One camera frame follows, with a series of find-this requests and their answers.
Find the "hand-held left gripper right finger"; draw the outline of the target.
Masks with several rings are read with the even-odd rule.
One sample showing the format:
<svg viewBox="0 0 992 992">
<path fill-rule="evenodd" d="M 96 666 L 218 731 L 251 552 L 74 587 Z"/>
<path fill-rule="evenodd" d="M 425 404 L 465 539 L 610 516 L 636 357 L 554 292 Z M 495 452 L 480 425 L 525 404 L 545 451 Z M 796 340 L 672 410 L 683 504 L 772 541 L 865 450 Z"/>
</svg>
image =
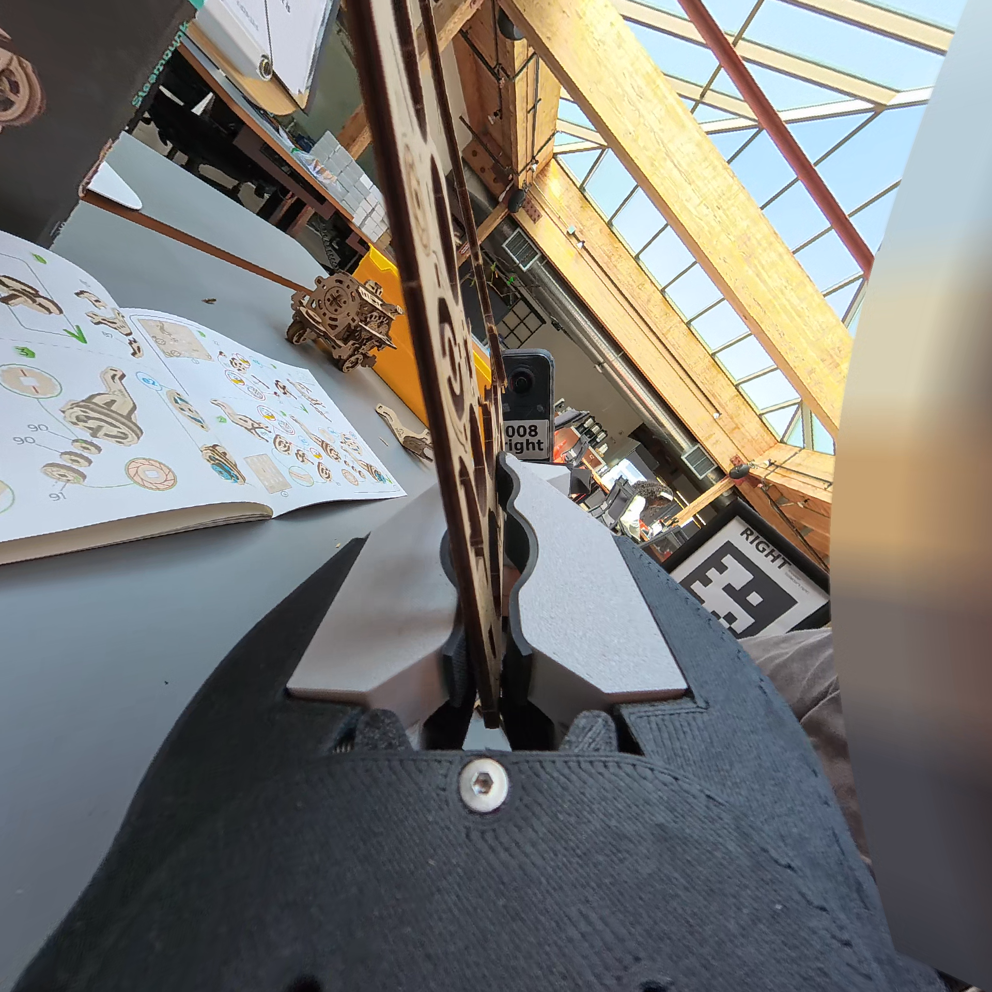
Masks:
<svg viewBox="0 0 992 992">
<path fill-rule="evenodd" d="M 681 698 L 688 684 L 612 533 L 550 481 L 498 457 L 509 594 L 505 717 L 533 704 L 564 730 L 585 710 Z"/>
</svg>

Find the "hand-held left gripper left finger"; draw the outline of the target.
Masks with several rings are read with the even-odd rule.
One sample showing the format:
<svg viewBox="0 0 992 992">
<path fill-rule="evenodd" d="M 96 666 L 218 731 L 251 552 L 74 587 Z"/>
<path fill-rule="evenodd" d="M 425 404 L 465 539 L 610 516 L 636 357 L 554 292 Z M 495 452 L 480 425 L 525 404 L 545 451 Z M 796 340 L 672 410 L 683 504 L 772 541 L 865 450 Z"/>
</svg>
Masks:
<svg viewBox="0 0 992 992">
<path fill-rule="evenodd" d="M 388 709 L 405 727 L 440 709 L 458 604 L 442 565 L 446 529 L 435 484 L 370 534 L 288 681 L 291 695 Z"/>
</svg>

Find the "wooden parts sheet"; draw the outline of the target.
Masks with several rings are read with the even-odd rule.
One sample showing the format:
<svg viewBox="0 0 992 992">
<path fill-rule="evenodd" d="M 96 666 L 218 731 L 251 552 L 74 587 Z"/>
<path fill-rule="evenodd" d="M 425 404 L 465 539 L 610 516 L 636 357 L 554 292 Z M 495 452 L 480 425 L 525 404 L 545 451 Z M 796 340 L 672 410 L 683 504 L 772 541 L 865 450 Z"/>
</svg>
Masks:
<svg viewBox="0 0 992 992">
<path fill-rule="evenodd" d="M 350 1 L 346 18 L 428 413 L 467 659 L 485 724 L 498 727 L 505 650 L 499 391 L 506 384 L 499 338 L 480 284 L 492 379 L 480 393 L 410 5 Z"/>
</svg>

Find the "wooden model assembly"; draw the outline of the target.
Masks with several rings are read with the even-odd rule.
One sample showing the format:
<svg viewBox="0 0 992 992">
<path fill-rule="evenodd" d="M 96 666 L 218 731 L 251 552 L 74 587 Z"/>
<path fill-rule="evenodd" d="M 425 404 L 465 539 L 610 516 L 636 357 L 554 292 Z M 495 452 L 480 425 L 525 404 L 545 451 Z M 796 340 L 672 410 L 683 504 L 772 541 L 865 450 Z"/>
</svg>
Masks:
<svg viewBox="0 0 992 992">
<path fill-rule="evenodd" d="M 383 299 L 380 284 L 360 283 L 342 272 L 318 278 L 310 290 L 295 291 L 291 309 L 287 340 L 292 344 L 308 339 L 323 342 L 336 367 L 345 373 L 360 366 L 371 368 L 379 351 L 395 349 L 392 323 L 405 313 L 402 306 Z"/>
</svg>

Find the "black model kit box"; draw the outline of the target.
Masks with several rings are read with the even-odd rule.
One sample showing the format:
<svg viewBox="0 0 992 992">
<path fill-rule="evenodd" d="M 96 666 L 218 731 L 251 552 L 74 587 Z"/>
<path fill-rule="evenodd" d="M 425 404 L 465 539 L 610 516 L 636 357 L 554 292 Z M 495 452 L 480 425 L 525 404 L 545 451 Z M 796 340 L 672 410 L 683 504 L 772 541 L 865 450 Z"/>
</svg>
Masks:
<svg viewBox="0 0 992 992">
<path fill-rule="evenodd" d="M 1 3 L 3 230 L 52 244 L 199 6 Z"/>
</svg>

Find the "curved wooden lever part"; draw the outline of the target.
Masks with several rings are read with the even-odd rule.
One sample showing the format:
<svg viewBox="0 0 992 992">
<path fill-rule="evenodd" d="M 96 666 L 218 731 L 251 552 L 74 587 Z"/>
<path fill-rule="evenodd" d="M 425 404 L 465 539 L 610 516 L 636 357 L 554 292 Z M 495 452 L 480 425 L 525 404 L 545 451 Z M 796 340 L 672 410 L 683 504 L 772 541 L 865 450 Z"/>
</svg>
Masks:
<svg viewBox="0 0 992 992">
<path fill-rule="evenodd" d="M 375 410 L 405 450 L 414 454 L 422 461 L 428 463 L 435 461 L 435 456 L 432 453 L 432 439 L 428 428 L 420 431 L 407 428 L 401 421 L 400 416 L 383 404 L 377 404 Z"/>
</svg>

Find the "yellow plastic bin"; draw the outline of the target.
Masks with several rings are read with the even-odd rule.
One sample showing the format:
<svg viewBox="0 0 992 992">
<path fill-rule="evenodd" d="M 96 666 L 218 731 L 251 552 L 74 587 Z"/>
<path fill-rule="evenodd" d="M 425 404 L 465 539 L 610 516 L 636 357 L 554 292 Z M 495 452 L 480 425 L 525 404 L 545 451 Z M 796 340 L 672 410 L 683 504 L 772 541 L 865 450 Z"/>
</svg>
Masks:
<svg viewBox="0 0 992 992">
<path fill-rule="evenodd" d="M 403 308 L 403 315 L 396 316 L 391 326 L 391 340 L 396 347 L 379 351 L 373 370 L 428 427 L 428 414 L 415 361 L 408 308 L 403 299 L 402 282 L 397 267 L 372 246 L 356 268 L 354 277 L 361 283 L 371 280 L 380 284 L 383 300 Z"/>
</svg>

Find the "black framed marker tag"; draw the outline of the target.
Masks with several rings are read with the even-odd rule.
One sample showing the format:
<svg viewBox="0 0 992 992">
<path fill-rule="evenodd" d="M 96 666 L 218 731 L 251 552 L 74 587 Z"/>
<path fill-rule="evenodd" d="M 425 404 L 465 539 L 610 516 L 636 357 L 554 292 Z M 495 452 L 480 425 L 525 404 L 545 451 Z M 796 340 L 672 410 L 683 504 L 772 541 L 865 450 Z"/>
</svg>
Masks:
<svg viewBox="0 0 992 992">
<path fill-rule="evenodd" d="M 831 621 L 827 573 L 742 500 L 720 511 L 663 567 L 738 639 Z"/>
</svg>

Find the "instruction booklet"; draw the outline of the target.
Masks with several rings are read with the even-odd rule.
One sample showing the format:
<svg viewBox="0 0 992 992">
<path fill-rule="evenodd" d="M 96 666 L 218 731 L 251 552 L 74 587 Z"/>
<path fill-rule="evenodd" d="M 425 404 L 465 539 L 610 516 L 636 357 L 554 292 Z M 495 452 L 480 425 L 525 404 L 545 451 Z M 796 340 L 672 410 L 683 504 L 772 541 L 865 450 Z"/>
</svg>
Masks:
<svg viewBox="0 0 992 992">
<path fill-rule="evenodd" d="M 1 557 L 405 496 L 305 368 L 1 236 Z"/>
</svg>

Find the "stack of white boxes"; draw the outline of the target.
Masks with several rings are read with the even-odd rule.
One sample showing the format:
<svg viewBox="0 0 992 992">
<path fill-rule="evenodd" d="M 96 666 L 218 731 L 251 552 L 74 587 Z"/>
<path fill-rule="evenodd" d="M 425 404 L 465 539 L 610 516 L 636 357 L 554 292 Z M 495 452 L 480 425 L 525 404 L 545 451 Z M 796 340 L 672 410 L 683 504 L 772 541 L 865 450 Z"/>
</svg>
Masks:
<svg viewBox="0 0 992 992">
<path fill-rule="evenodd" d="M 387 233 L 382 193 L 334 134 L 326 131 L 300 159 L 324 190 L 351 215 L 366 240 L 378 242 Z"/>
</svg>

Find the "printed instruction sheet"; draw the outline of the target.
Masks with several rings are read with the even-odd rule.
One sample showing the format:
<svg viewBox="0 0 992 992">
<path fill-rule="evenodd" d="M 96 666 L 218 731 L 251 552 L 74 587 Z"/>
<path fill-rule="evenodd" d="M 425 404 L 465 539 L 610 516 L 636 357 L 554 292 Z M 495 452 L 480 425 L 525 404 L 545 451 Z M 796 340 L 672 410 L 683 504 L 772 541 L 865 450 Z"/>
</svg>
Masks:
<svg viewBox="0 0 992 992">
<path fill-rule="evenodd" d="M 339 1 L 194 1 L 189 36 L 255 105 L 307 110 Z"/>
</svg>

